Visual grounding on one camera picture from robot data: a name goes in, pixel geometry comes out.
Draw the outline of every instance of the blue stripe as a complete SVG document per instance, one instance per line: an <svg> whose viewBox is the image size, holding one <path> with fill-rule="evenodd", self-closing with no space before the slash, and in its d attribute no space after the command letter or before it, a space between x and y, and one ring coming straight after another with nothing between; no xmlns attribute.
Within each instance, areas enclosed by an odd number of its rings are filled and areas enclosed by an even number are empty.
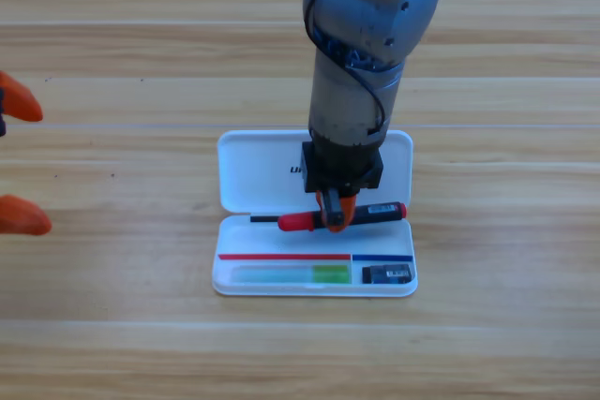
<svg viewBox="0 0 600 400"><path fill-rule="evenodd" d="M413 262L410 255L352 255L352 261L401 261Z"/></svg>

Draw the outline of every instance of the white plastic case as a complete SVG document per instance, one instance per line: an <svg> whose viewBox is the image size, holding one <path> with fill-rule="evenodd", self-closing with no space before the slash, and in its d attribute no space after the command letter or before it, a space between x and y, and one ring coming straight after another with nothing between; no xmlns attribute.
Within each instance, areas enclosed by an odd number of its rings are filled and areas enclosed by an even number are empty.
<svg viewBox="0 0 600 400"><path fill-rule="evenodd" d="M227 217L220 224L213 263L215 290L225 295L261 296L404 297L412 294L418 277L411 226L406 219L352 226L341 233L285 232L277 223L250 222L250 215L285 215L319 209L315 195L304 192L300 172L302 142L309 140L306 130L230 131L219 139L221 204L239 215ZM363 189L357 196L357 204L400 201L408 207L413 141L402 131L390 130L381 154L380 187ZM256 255L259 259L250 259ZM409 283L363 283L364 266L398 261L409 264L412 276ZM321 268L347 265L350 280L341 283L306 281L305 278L310 278L308 273L314 273L315 265ZM240 274L253 276L250 279L242 276L240 281Z"/></svg>

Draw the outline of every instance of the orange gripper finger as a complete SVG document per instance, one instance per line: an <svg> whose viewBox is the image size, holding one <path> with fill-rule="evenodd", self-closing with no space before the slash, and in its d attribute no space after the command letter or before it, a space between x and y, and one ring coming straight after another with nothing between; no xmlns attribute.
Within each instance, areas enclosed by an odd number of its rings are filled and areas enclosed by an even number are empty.
<svg viewBox="0 0 600 400"><path fill-rule="evenodd" d="M31 201L10 195L0 197L0 233L41 236L52 227L46 214Z"/></svg>
<svg viewBox="0 0 600 400"><path fill-rule="evenodd" d="M1 105L3 111L0 113L26 122L39 122L44 118L41 107L31 91L3 71L0 71L0 89L4 92Z"/></svg>
<svg viewBox="0 0 600 400"><path fill-rule="evenodd" d="M321 208L322 222L325 224L327 229L329 231L331 231L332 233L339 233L339 232L345 230L354 219L354 212L356 211L356 196L339 198L339 203L341 205L341 211L344 214L344 223L343 223L343 225L337 225L337 226L326 225L327 221L325 220L325 211L323 210L323 205L321 204L321 193L320 192L317 192L317 202L319 203L319 207Z"/></svg>

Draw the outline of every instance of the wood grain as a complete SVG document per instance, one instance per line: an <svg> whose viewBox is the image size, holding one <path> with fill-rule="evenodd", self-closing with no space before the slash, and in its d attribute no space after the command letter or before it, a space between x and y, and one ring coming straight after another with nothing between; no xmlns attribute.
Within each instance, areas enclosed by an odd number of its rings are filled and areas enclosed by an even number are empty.
<svg viewBox="0 0 600 400"><path fill-rule="evenodd" d="M419 290L211 287L218 137L306 126L301 0L0 0L0 399L600 398L600 1L441 0L395 128L414 140Z"/></svg>
<svg viewBox="0 0 600 400"><path fill-rule="evenodd" d="M22 80L43 99L41 126L306 126L312 88L300 77ZM393 123L594 126L598 92L600 78L405 78Z"/></svg>

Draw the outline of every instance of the black cable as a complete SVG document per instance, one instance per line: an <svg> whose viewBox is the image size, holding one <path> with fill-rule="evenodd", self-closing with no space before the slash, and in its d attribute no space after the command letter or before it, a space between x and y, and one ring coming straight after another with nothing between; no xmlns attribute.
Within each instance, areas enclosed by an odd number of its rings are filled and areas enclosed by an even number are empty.
<svg viewBox="0 0 600 400"><path fill-rule="evenodd" d="M339 63L334 58L332 58L331 55L325 51L322 43L319 42L317 40L317 38L314 37L314 34L311 32L310 26L308 25L308 21L310 19L310 13L312 12L312 9L314 9L316 1L317 0L308 0L307 9L304 13L304 26L305 26L305 29L307 30L307 35L310 38L310 40L312 41L312 43L317 47L317 49L319 49L325 56L327 56L338 67L343 69L344 72L346 72L353 79L355 79L373 97L373 100L375 101L375 104L377 105L377 108L380 111L381 117L380 117L380 122L377 124L375 129L370 130L369 133L370 132L376 133L376 132L380 131L383 128L383 125L385 124L385 109L383 108L383 104L382 104L381 100L379 99L379 97L377 96L377 94L375 94L375 91L373 91L373 88L370 87L370 85L365 81L365 79L363 79L360 75L358 75L352 69L346 67L345 65Z"/></svg>

